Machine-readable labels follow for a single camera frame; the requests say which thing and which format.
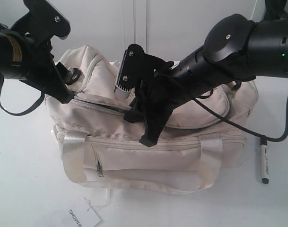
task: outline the paper tag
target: paper tag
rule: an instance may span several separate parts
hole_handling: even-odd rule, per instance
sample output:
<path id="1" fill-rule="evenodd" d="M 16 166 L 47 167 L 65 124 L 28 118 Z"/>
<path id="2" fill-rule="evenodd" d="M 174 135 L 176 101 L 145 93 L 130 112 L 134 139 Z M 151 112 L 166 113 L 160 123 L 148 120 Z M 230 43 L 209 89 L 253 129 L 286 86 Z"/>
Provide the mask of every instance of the paper tag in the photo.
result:
<path id="1" fill-rule="evenodd" d="M 79 198 L 64 210 L 55 210 L 46 214 L 34 226 L 36 227 L 95 227 L 101 219 L 92 210 L 84 198 Z"/>

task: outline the black cable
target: black cable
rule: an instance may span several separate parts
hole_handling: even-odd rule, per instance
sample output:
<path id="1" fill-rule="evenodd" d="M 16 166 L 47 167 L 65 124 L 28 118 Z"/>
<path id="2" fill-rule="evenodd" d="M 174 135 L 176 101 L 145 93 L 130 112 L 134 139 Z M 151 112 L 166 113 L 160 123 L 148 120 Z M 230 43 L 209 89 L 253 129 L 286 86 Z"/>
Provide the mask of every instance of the black cable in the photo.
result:
<path id="1" fill-rule="evenodd" d="M 180 89 L 182 89 L 183 91 L 187 91 L 178 81 L 176 81 L 174 78 L 172 78 L 171 76 L 169 75 L 166 75 L 166 74 L 161 74 L 162 76 L 167 76 L 169 77 Z M 265 135 L 261 135 L 257 132 L 254 132 L 252 130 L 249 130 L 239 124 L 236 124 L 232 121 L 229 121 L 227 118 L 225 117 L 222 117 L 221 115 L 217 114 L 216 112 L 212 111 L 211 109 L 209 109 L 207 106 L 205 106 L 203 103 L 201 103 L 200 101 L 197 100 L 196 97 L 194 97 L 190 92 L 187 92 L 188 95 L 191 97 L 191 99 L 196 102 L 199 106 L 201 106 L 203 109 L 205 109 L 207 112 L 209 112 L 210 114 L 212 114 L 213 116 L 219 118 L 220 120 L 222 120 L 223 122 L 226 122 L 242 131 L 245 131 L 251 135 L 254 135 L 256 137 L 259 137 L 259 138 L 263 138 L 263 139 L 266 139 L 267 141 L 271 141 L 271 142 L 282 142 L 284 141 L 287 137 L 288 137 L 288 97 L 287 97 L 287 105 L 286 105 L 286 124 L 285 124 L 285 130 L 284 130 L 284 133 L 282 134 L 281 137 L 279 138 L 271 138 L 271 137 L 267 137 Z"/>
<path id="2" fill-rule="evenodd" d="M 1 104 L 1 93 L 2 93 L 3 84 L 4 84 L 4 76 L 0 73 L 0 108 L 12 116 L 23 116 L 23 115 L 29 114 L 33 110 L 38 108 L 42 104 L 42 102 L 44 101 L 45 94 L 43 92 L 41 92 L 41 96 L 38 98 L 38 100 L 36 100 L 35 103 L 31 107 L 29 107 L 27 110 L 25 110 L 21 113 L 11 113 L 11 112 L 7 111 Z"/>

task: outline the marker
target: marker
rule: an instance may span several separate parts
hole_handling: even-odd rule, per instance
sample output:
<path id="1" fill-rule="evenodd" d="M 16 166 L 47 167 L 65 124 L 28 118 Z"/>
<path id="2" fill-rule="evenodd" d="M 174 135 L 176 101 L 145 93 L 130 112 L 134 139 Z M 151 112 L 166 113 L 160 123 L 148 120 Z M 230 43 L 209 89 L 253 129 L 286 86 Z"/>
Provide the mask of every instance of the marker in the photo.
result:
<path id="1" fill-rule="evenodd" d="M 269 167 L 268 167 L 268 152 L 267 140 L 265 137 L 261 138 L 261 166 L 262 166 L 262 182 L 269 183 Z"/>

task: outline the screw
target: screw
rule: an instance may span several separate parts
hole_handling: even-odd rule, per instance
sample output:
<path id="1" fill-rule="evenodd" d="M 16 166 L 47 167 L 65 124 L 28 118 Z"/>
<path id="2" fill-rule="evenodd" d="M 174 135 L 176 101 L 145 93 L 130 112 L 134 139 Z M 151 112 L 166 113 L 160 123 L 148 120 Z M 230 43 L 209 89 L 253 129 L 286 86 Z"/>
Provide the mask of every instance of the screw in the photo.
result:
<path id="1" fill-rule="evenodd" d="M 55 17 L 54 17 L 54 21 L 55 21 L 55 22 L 59 22 L 60 20 L 61 20 L 61 18 L 60 18 L 59 16 L 55 16 Z"/>

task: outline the cream duffel bag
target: cream duffel bag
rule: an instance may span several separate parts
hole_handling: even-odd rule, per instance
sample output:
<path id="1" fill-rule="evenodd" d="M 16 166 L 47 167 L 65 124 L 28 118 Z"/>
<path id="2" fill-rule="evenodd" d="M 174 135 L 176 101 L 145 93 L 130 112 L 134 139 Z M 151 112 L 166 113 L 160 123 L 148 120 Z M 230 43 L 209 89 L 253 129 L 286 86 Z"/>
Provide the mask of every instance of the cream duffel bag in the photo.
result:
<path id="1" fill-rule="evenodd" d="M 46 98 L 64 170 L 72 182 L 85 187 L 192 193 L 211 187 L 220 168 L 232 167 L 245 146 L 241 130 L 188 102 L 173 112 L 158 144 L 147 148 L 139 143 L 143 123 L 123 120 L 134 94 L 120 101 L 113 92 L 119 62 L 110 64 L 90 46 L 68 50 L 60 62 L 82 71 L 68 86 L 76 92 L 70 103 Z M 202 102 L 244 125 L 257 102 L 257 89 L 253 82 L 243 83 L 237 91 L 231 87 L 217 87 Z"/>

